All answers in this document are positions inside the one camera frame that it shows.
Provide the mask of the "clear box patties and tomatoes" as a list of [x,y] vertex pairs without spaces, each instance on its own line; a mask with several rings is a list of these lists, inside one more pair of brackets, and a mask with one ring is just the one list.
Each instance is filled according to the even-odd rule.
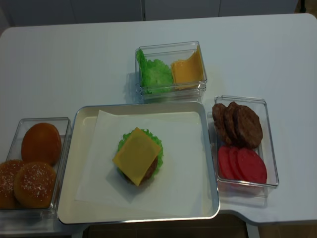
[[218,183],[218,189],[221,193],[226,194],[227,196],[241,195],[246,197],[259,196],[267,197],[268,193],[276,189],[279,185],[279,178],[274,154],[274,147],[271,136],[270,122],[267,110],[266,101],[263,99],[257,98],[248,98],[248,97],[234,97],[234,96],[217,96],[214,99],[214,104],[223,104],[226,107],[231,102],[236,102],[239,106],[247,106],[252,109],[259,117],[260,123],[263,130],[263,138],[260,145],[251,149],[254,150],[263,160],[266,171],[267,171],[267,180],[265,184],[249,182],[246,180],[231,180],[224,179],[221,177],[219,165],[218,165],[218,150],[221,146],[226,145],[219,137],[212,118],[212,112],[209,115],[211,120],[209,124],[210,129],[210,140],[211,140],[211,151],[212,157],[215,164],[215,176]]

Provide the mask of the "red tomato slice middle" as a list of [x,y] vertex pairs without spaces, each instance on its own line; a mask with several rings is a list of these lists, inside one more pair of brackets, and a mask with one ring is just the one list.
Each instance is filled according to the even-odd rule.
[[238,161],[237,161],[237,153],[238,153],[239,148],[232,146],[229,149],[229,164],[230,168],[232,170],[233,176],[236,180],[245,180],[243,175],[241,174],[240,168],[238,166]]

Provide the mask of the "clear box for buns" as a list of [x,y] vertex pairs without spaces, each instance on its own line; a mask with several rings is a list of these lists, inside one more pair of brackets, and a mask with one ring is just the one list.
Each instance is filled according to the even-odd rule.
[[62,179],[64,176],[67,155],[69,151],[70,140],[72,136],[71,122],[69,118],[37,118],[37,119],[21,119],[16,129],[13,141],[7,156],[6,161],[22,160],[21,159],[21,144],[25,133],[35,124],[50,123],[54,125],[61,137],[62,149],[58,162],[52,166],[56,172],[56,180],[54,192],[50,206],[44,209],[28,209],[22,206],[20,209],[0,210],[1,220],[16,220],[16,219],[33,219],[47,218],[54,215],[57,211],[58,200],[60,196]]

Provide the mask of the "brown patty on burger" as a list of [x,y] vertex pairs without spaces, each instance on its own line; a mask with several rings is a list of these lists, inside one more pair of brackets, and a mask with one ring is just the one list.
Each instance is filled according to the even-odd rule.
[[148,173],[148,172],[155,172],[157,166],[158,166],[158,157],[156,157],[156,158],[154,159],[154,161],[152,162],[152,164],[150,165],[150,167],[148,168],[148,170],[147,170],[146,173]]

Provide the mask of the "red tomato slice left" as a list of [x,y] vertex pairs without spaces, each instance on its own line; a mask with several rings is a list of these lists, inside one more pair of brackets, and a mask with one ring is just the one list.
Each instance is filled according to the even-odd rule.
[[224,179],[234,180],[235,176],[229,162],[229,151],[231,147],[221,146],[218,150],[218,165],[221,173],[221,177]]

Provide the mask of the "brown patty left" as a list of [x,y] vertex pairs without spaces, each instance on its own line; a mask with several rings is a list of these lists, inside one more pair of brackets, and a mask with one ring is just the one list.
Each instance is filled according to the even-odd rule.
[[226,144],[231,146],[232,140],[228,136],[228,133],[225,128],[224,124],[224,112],[225,112],[226,106],[223,104],[214,104],[212,107],[212,118],[214,121],[215,129],[220,137],[220,139]]

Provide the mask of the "white rectangular serving tray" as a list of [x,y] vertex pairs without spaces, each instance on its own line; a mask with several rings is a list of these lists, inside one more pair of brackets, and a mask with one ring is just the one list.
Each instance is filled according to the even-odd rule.
[[[141,185],[113,162],[123,136],[149,131],[163,164]],[[209,128],[199,102],[86,106],[78,110],[57,214],[64,224],[213,218],[219,197]]]

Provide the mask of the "green lettuce leaves in box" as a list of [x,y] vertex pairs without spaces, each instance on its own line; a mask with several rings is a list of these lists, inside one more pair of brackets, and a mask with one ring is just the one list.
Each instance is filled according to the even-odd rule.
[[142,76],[141,87],[144,94],[161,94],[172,91],[173,77],[167,64],[159,59],[146,59],[141,49],[136,52],[136,60]]

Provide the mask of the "red tomato slice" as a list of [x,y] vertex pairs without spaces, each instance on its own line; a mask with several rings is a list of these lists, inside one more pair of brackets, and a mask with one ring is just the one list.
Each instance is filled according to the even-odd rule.
[[234,180],[235,176],[229,162],[229,151],[231,147],[221,146],[218,150],[218,165],[221,173],[221,177],[224,179]]
[[265,184],[266,166],[261,157],[251,149],[242,148],[237,153],[237,163],[243,178],[249,182]]
[[232,146],[229,149],[229,164],[230,168],[232,170],[233,176],[236,180],[245,180],[243,175],[241,174],[240,168],[238,166],[238,161],[237,161],[237,153],[238,153],[239,148]]

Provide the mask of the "brown patty right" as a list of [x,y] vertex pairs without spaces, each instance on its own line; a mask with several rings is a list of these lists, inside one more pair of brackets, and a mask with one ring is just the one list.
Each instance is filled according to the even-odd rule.
[[238,106],[233,112],[235,133],[241,146],[255,149],[263,138],[258,115],[247,106]]

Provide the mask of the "brown patty middle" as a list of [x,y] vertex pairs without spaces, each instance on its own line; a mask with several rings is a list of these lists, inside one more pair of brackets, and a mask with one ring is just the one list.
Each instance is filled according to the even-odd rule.
[[229,138],[232,141],[232,144],[242,147],[243,143],[241,140],[238,138],[236,132],[235,132],[235,124],[233,120],[233,113],[234,110],[238,107],[239,105],[236,102],[231,102],[228,107],[225,109],[224,114],[223,114],[223,120],[224,120],[224,125],[226,132],[229,136]]

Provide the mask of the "yellow cheese slice on burger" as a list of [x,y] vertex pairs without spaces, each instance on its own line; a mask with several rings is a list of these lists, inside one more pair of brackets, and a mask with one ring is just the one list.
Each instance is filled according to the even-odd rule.
[[112,161],[135,186],[139,186],[159,152],[160,146],[136,127]]

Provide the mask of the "red tomato slice right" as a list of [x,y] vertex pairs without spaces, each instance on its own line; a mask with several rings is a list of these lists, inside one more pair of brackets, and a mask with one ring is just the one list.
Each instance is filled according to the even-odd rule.
[[249,182],[265,184],[266,166],[261,157],[251,149],[242,148],[237,153],[237,163],[243,178]]

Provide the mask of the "white paper sheet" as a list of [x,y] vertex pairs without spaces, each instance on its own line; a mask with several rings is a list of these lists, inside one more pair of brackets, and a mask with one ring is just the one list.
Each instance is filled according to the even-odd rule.
[[[202,192],[202,127],[177,113],[114,115],[99,111],[76,198],[120,206],[192,204]],[[163,145],[163,165],[145,185],[128,184],[112,161],[123,134],[148,129]]]

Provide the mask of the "clear box lettuce and cheese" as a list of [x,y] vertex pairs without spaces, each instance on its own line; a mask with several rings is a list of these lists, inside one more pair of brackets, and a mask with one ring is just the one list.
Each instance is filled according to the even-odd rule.
[[[200,46],[198,41],[163,44],[163,45],[152,45],[152,46],[141,46],[136,49],[141,49],[148,60],[159,59],[167,64],[171,69],[171,64],[177,60],[188,59],[193,52]],[[169,93],[161,94],[144,94],[144,90],[141,87],[142,76],[139,70],[139,64],[135,58],[135,76],[136,76],[136,92],[141,101],[145,103],[151,102],[163,102],[172,100],[196,100],[199,101],[203,97],[203,94],[207,86],[207,74],[204,66],[203,56],[201,52],[203,67],[204,67],[204,79],[205,83],[201,83],[199,88],[188,89],[188,90],[175,90],[175,84],[172,85],[172,91]]]

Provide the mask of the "green lettuce leaf on burger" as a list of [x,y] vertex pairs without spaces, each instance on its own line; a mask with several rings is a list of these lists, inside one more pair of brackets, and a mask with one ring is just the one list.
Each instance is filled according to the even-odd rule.
[[[163,165],[163,145],[162,141],[152,134],[148,129],[141,129],[147,136],[151,138],[157,145],[160,146],[160,152],[157,156],[157,165],[154,166],[152,169],[152,173],[150,174],[150,177],[156,175],[159,172],[160,167]],[[119,141],[118,146],[117,146],[117,152],[123,147],[124,143],[127,141],[128,137],[131,135],[132,131],[129,133],[125,133],[122,136],[122,139]]]

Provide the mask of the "yellow cheese slices stack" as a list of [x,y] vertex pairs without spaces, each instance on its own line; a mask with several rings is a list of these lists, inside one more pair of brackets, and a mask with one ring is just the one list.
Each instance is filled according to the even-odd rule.
[[188,59],[173,62],[171,72],[177,91],[199,88],[201,83],[205,83],[200,46]]

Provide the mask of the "plain smooth bun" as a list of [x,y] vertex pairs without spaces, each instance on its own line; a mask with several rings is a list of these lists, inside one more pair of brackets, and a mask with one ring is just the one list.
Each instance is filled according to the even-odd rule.
[[21,144],[21,159],[26,163],[45,162],[54,166],[62,149],[57,128],[50,123],[38,123],[24,135]]

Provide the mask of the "sesame bun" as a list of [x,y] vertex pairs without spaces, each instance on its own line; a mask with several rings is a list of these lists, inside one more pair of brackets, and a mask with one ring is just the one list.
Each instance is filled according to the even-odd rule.
[[28,209],[44,209],[50,206],[56,172],[45,162],[25,164],[16,174],[13,191],[17,201]]
[[21,160],[9,160],[0,164],[0,209],[20,209],[14,196],[13,184],[16,174],[25,165]]

